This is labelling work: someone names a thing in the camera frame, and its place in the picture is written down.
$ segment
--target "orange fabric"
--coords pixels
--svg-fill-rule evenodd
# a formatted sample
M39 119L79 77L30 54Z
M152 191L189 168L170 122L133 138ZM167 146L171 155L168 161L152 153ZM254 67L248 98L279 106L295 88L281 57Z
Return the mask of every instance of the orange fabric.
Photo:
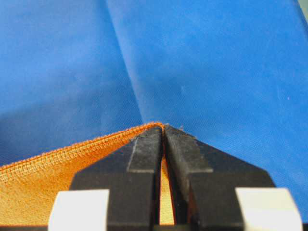
M171 202L171 193L169 186L169 176L167 169L167 162L165 157L162 159L161 165L161 181L160 181L160 210L159 210L159 223L161 225L173 225L173 208Z
M76 172L157 126L163 128L160 123L151 123L0 167L0 225L47 225L58 191L69 189ZM161 198L166 195L170 196L162 190Z

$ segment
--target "black plastic part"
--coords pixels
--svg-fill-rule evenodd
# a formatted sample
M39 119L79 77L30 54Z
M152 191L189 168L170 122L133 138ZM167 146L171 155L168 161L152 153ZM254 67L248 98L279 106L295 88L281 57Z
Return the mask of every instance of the black plastic part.
M109 189L108 231L158 224L162 130L152 128L74 176L70 190Z
M171 126L165 135L176 222L244 230L235 188L275 187L267 172Z
M196 139L171 126L165 126L167 158L172 167L185 201L188 201L188 174L208 173L213 169L200 154Z
M191 225L154 225L153 231L194 231Z

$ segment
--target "white pad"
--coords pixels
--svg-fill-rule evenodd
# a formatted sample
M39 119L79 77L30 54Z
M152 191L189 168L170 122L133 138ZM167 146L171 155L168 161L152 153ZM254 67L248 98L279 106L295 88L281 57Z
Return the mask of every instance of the white pad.
M236 188L245 231L302 231L298 209L285 188Z
M109 190L58 192L48 231L106 231Z

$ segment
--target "blue background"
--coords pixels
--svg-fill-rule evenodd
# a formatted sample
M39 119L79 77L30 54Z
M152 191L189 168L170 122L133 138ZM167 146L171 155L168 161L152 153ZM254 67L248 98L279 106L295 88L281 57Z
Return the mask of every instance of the blue background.
M161 121L266 169L308 222L308 26L296 0L0 6L0 166Z

